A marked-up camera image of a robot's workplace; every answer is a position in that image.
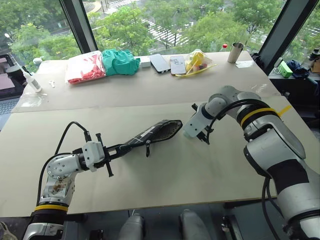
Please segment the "white table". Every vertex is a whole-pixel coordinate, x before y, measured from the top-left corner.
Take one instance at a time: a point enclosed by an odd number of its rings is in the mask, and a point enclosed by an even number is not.
[[[133,76],[107,76],[77,85],[65,83],[66,60],[44,61],[35,76],[43,88],[42,93],[35,94],[27,86],[13,112],[202,102],[225,85],[255,92],[261,97],[280,96],[255,63],[248,68],[237,68],[227,62],[229,52],[207,55],[217,66],[190,77],[175,77],[170,72],[159,74],[153,67],[147,67],[140,68]],[[169,62],[170,55],[164,58]],[[252,58],[242,51],[238,60]],[[55,88],[48,83],[51,80],[55,81]]]
[[[282,96],[263,100],[277,111],[289,105]],[[162,119],[185,123],[194,113],[192,103],[12,114],[0,133],[0,216],[28,216],[34,210],[40,170],[70,121],[80,122],[92,136],[101,133],[103,143],[111,146]],[[293,108],[282,119],[304,145],[306,162],[319,173],[318,140]],[[179,131],[172,139],[151,145],[149,158],[144,147],[136,148],[111,162],[111,178],[105,167],[78,174],[69,213],[259,199],[264,179],[243,155],[246,141],[241,127],[226,116],[214,129],[210,145]],[[71,127],[61,152],[81,147],[83,138],[81,130]],[[273,185],[271,193],[275,194]]]

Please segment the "green box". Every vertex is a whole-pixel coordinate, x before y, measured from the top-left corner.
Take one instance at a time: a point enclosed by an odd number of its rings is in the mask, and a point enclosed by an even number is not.
[[[288,67],[288,65],[286,64],[285,61],[282,61],[278,68],[279,68],[280,73],[282,74],[282,76],[284,76],[285,78],[288,78],[288,77],[290,77],[292,75],[292,71]]]

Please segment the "stainless steel cup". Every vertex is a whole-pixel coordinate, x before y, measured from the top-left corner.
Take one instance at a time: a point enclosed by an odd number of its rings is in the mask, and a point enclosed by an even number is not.
[[[228,57],[228,62],[234,64],[237,61],[243,49],[244,45],[241,42],[234,42],[232,44],[232,49]]]

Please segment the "green cloth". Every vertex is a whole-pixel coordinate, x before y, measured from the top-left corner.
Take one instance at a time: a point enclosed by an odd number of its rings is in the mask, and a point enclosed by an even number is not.
[[[133,75],[138,71],[140,58],[135,59],[130,50],[107,49],[102,52],[102,62],[107,76]]]

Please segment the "smartphone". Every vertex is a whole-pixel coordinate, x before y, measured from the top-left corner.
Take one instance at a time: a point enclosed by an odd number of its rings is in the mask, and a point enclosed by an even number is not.
[[[150,55],[149,58],[152,66],[159,74],[163,74],[170,70],[169,64],[160,54]]]
[[[187,72],[185,66],[185,58],[183,56],[171,56],[170,67],[172,75],[185,74]]]

